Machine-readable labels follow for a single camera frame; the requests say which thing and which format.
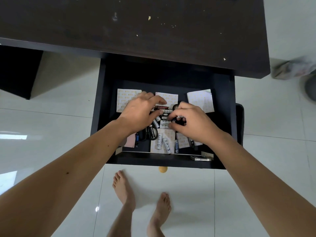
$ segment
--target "forearm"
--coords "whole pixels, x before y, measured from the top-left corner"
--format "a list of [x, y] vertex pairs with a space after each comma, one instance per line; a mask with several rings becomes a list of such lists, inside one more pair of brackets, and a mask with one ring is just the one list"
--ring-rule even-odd
[[271, 237], [314, 236], [316, 208], [263, 166], [230, 135], [209, 147], [222, 161]]
[[51, 236], [118, 144], [116, 120], [0, 196], [0, 235]]

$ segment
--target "leg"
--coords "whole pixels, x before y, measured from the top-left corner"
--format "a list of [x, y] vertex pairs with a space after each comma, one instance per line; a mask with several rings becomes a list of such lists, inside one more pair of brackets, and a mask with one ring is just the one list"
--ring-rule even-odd
[[123, 171], [115, 173], [112, 186], [123, 207], [107, 237], [131, 237], [132, 214], [135, 210], [136, 202], [134, 192]]
[[163, 192], [157, 202], [156, 210], [149, 221], [147, 227], [148, 237], [165, 237], [160, 230], [160, 227], [164, 224], [164, 222], [166, 222], [170, 211], [171, 206], [169, 195]]

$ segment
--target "foot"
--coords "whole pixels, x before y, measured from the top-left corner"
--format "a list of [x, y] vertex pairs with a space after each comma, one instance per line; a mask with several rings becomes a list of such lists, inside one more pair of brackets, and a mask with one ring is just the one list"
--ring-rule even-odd
[[148, 236], [151, 236], [152, 232], [155, 232], [157, 229], [160, 229], [164, 222], [166, 222], [170, 211], [171, 205], [169, 195], [166, 192], [162, 192], [157, 202], [156, 210], [152, 215], [147, 227]]
[[131, 207], [134, 211], [136, 207], [134, 192], [123, 171], [115, 173], [112, 187], [122, 204]]

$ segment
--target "plastic bag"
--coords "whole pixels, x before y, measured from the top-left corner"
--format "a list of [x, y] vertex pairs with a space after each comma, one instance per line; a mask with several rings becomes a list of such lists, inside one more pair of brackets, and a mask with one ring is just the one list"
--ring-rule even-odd
[[271, 71], [275, 79], [287, 80], [308, 75], [316, 69], [316, 55], [305, 55], [284, 63]]

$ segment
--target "drawer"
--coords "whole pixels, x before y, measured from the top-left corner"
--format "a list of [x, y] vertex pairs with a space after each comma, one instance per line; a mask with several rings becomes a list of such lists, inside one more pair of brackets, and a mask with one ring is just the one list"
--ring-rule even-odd
[[[215, 112], [207, 115], [237, 138], [235, 78], [229, 70], [109, 54], [101, 59], [91, 135], [120, 115], [116, 112], [118, 88], [178, 94], [178, 100], [186, 102], [188, 92], [211, 89]], [[179, 149], [179, 154], [174, 155], [155, 154], [150, 153], [150, 141], [146, 140], [136, 148], [123, 147], [123, 152], [112, 155], [108, 163], [224, 169], [216, 155], [211, 162], [190, 158], [201, 155], [201, 151], [214, 153], [201, 145], [197, 149]]]

